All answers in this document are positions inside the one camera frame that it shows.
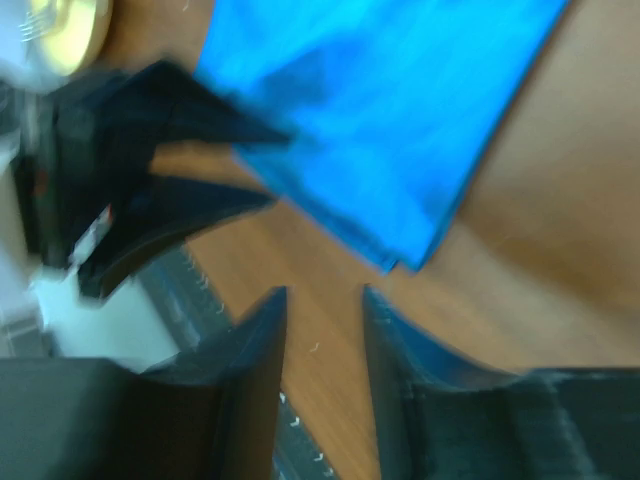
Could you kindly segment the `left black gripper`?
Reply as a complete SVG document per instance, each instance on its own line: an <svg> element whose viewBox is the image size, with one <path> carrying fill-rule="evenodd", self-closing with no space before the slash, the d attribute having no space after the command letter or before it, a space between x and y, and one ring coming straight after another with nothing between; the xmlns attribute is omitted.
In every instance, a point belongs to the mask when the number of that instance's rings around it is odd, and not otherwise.
<svg viewBox="0 0 640 480"><path fill-rule="evenodd" d="M142 190L157 146L292 139L168 59L93 71L46 94L13 87L12 133L17 236L28 255L69 268L82 235L112 209L109 230L77 271L80 295L98 300L186 238L275 203L263 192L171 176L152 175Z"/></svg>

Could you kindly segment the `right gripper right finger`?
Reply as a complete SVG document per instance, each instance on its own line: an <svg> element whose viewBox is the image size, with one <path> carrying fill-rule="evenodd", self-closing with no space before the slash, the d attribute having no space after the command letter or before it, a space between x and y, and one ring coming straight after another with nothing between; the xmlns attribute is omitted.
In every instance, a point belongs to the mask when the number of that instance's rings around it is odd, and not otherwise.
<svg viewBox="0 0 640 480"><path fill-rule="evenodd" d="M639 372L473 361L362 292L385 479L635 479Z"/></svg>

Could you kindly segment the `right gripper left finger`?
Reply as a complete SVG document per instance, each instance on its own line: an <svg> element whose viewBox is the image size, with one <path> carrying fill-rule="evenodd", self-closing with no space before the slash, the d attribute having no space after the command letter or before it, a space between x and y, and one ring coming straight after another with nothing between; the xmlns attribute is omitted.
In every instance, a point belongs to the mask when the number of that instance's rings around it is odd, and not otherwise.
<svg viewBox="0 0 640 480"><path fill-rule="evenodd" d="M210 351L142 373L100 358L1 362L1 475L5 479L267 479L271 456L240 464L225 394L203 366Z"/></svg>

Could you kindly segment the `blue cloth napkin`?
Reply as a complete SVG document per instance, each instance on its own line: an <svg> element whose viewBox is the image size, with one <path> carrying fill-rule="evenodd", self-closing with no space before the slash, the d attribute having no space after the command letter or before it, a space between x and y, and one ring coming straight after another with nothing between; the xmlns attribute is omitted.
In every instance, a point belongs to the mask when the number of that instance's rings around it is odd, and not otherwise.
<svg viewBox="0 0 640 480"><path fill-rule="evenodd" d="M562 1L219 1L195 75L291 133L235 142L274 191L383 271L446 235Z"/></svg>

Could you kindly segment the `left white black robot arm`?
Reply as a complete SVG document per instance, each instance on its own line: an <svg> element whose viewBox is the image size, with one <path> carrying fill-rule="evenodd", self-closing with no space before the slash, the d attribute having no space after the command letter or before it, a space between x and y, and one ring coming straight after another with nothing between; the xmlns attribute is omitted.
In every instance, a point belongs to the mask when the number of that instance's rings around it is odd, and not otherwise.
<svg viewBox="0 0 640 480"><path fill-rule="evenodd" d="M175 62L97 70L49 93L1 86L1 353L142 370L200 340L154 261L272 206L152 170L163 145L280 146Z"/></svg>

